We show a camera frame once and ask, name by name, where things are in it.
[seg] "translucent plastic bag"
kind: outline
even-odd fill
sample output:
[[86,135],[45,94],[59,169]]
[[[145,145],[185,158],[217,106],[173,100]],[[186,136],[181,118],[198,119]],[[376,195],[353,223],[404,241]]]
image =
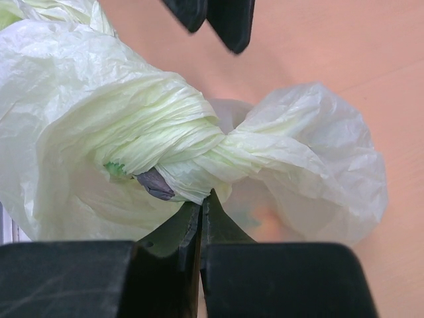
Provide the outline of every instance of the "translucent plastic bag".
[[[0,201],[31,239],[139,239],[213,188],[245,229],[269,209],[301,239],[352,244],[380,221],[384,161],[320,83],[212,107],[124,45],[96,1],[47,2],[0,2],[22,19],[0,31]],[[131,179],[151,168],[172,202]]]

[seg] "plastic bag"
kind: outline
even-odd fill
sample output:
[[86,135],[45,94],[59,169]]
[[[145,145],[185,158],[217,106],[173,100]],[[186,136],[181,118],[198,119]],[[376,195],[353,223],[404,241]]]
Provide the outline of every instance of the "plastic bag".
[[[0,31],[0,201],[31,239],[140,239],[212,188],[244,228],[259,204],[306,240],[352,244],[380,221],[383,159],[321,84],[216,114],[125,46],[96,1],[6,2],[22,20]],[[153,167],[175,202],[131,179]]]

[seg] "peach-colored background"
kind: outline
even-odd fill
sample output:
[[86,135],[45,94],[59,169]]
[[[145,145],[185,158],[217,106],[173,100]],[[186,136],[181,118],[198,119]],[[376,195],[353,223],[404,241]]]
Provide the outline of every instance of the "peach-colored background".
[[[209,25],[188,36],[159,0],[102,0],[121,39],[206,97],[258,102],[322,81],[362,111],[387,164],[390,206],[355,247],[381,317],[424,317],[424,1],[257,0],[250,46]],[[274,240],[275,221],[257,233]]]

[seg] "floor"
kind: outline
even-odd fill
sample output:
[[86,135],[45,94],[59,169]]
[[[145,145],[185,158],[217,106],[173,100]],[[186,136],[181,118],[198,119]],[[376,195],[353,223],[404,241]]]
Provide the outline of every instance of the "floor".
[[[208,25],[188,36],[158,0],[101,2],[124,42],[206,97],[256,103],[319,80],[360,109],[386,159],[390,206],[355,251],[381,317],[424,316],[424,1],[260,0],[237,57]],[[274,240],[265,223],[258,238]]]

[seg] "orange surface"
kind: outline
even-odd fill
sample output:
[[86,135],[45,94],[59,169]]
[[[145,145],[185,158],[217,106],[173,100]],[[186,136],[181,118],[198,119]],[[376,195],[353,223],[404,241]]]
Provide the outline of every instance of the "orange surface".
[[[355,247],[381,317],[424,317],[424,1],[256,2],[252,40],[230,55],[208,25],[188,36],[159,0],[102,0],[121,39],[206,97],[258,102],[322,81],[362,111],[383,152],[390,206]],[[260,240],[278,236],[265,214]]]

